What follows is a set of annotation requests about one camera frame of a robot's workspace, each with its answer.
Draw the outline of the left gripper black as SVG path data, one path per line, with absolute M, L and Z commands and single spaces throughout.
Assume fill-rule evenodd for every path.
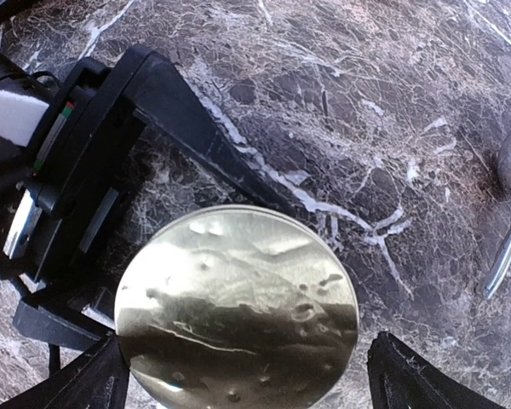
M 148 55 L 81 59 L 52 92 L 0 54 L 0 193 L 17 204 L 0 227 L 0 278 L 20 291 L 17 324 L 47 305 L 112 314 L 119 278 L 98 260 L 136 186 L 123 164 L 144 124 L 124 92 Z

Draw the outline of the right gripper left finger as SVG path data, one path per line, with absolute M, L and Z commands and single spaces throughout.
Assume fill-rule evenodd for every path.
M 0 409 L 123 408 L 128 386 L 129 368 L 118 337 L 110 331 L 45 381 L 0 404 Z

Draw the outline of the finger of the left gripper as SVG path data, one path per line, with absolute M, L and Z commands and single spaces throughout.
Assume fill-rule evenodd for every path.
M 20 301 L 13 325 L 24 337 L 68 349 L 88 349 L 111 333 L 109 327 L 81 312 L 28 297 Z
M 135 116 L 255 204 L 293 216 L 291 204 L 242 160 L 174 64 L 146 46 L 131 51 L 143 59 L 131 79 Z

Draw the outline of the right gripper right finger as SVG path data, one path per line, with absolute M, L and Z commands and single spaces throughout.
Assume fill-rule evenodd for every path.
M 375 408 L 492 408 L 494 402 L 447 377 L 388 331 L 368 351 Z

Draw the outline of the gold jar lid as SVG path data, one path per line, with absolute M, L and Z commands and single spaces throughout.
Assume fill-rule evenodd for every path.
M 310 228 L 218 205 L 171 222 L 118 284 L 115 332 L 141 387 L 168 408 L 310 408 L 358 341 L 352 281 Z

